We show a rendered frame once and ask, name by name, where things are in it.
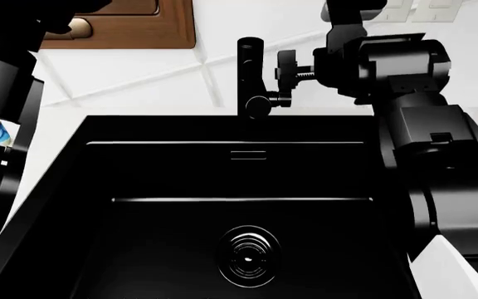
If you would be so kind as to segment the white wall switch plate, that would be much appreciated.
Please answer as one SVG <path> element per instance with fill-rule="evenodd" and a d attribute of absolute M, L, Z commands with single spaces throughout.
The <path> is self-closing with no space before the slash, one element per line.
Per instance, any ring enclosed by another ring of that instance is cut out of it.
<path fill-rule="evenodd" d="M 374 22 L 406 22 L 412 9 L 413 0 L 388 0 L 386 7 Z"/>
<path fill-rule="evenodd" d="M 419 0 L 412 22 L 454 22 L 464 0 Z"/>

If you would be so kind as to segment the brass round cabinet knob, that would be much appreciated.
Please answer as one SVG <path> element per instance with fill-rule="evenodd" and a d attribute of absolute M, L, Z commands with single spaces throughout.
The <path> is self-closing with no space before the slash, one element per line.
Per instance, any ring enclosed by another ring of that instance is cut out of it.
<path fill-rule="evenodd" d="M 69 24 L 70 31 L 68 32 L 70 39 L 86 39 L 92 37 L 93 28 L 86 19 L 73 18 Z"/>

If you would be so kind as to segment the brown wooden cabinet door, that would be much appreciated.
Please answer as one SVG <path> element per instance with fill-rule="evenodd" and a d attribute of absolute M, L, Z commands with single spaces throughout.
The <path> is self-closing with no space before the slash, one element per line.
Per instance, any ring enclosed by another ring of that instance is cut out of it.
<path fill-rule="evenodd" d="M 47 34 L 42 49 L 192 49 L 196 45 L 193 0 L 112 0 L 91 14 L 76 14 L 92 37 Z"/>

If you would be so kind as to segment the round black sink drain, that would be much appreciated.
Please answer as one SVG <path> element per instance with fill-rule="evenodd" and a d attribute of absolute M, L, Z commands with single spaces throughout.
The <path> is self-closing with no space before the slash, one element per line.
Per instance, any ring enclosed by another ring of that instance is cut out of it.
<path fill-rule="evenodd" d="M 277 238 L 258 226 L 238 226 L 220 238 L 215 261 L 223 278 L 240 288 L 258 288 L 273 281 L 281 269 Z"/>

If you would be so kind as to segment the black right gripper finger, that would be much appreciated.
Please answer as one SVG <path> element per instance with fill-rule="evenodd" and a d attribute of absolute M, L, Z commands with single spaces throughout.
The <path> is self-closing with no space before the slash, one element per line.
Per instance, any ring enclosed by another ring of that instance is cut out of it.
<path fill-rule="evenodd" d="M 277 68 L 281 70 L 294 70 L 298 66 L 296 50 L 284 50 L 277 53 Z"/>
<path fill-rule="evenodd" d="M 298 72 L 295 68 L 284 69 L 283 67 L 275 69 L 275 79 L 277 80 L 278 91 L 280 93 L 290 93 L 298 85 Z"/>

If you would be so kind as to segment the black sink faucet column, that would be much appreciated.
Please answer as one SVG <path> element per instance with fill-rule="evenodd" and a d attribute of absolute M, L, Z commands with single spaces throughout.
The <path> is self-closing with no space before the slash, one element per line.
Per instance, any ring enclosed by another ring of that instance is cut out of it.
<path fill-rule="evenodd" d="M 256 109 L 247 102 L 266 93 L 262 79 L 264 41 L 243 37 L 237 41 L 237 114 L 255 119 Z"/>

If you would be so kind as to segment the black kitchen sink basin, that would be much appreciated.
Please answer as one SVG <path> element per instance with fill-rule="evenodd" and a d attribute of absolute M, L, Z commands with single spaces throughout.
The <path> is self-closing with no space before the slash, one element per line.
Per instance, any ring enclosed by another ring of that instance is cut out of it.
<path fill-rule="evenodd" d="M 0 233 L 0 299 L 421 299 L 376 201 L 370 116 L 90 116 Z M 238 226 L 273 281 L 218 271 Z"/>

